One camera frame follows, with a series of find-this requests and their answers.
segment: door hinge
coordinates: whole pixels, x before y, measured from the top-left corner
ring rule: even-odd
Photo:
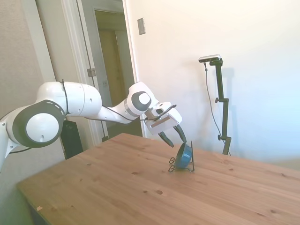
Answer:
[[[94,77],[94,76],[96,76],[95,68],[88,69],[88,76],[89,76],[89,77]]]

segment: wooden table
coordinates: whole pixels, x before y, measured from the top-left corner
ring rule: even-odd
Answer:
[[[122,134],[22,181],[51,225],[300,225],[300,172]]]

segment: wire stand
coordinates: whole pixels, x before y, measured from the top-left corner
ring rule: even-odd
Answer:
[[[195,166],[194,166],[194,152],[193,152],[193,142],[191,142],[191,148],[192,148],[192,162],[189,163],[189,164],[192,164],[193,165],[193,169],[190,169],[190,168],[187,168],[187,167],[176,167],[175,166],[175,161],[176,160],[180,160],[180,159],[176,159],[174,157],[170,158],[169,160],[169,164],[171,164],[170,168],[169,168],[169,172],[172,173],[173,171],[175,170],[188,170],[190,172],[194,172],[195,171]]]

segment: camera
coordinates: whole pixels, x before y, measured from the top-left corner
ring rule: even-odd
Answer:
[[[212,62],[212,61],[217,61],[217,60],[220,60],[221,56],[220,55],[209,55],[209,56],[203,56],[203,57],[200,57],[198,59],[198,61],[200,63],[203,63],[203,62]]]

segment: doorway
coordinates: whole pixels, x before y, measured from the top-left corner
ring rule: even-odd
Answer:
[[[126,99],[129,87],[135,83],[125,16],[99,10],[95,15],[112,103],[109,106],[115,106]],[[121,133],[143,136],[138,119],[126,125],[107,122],[106,126],[110,138]]]

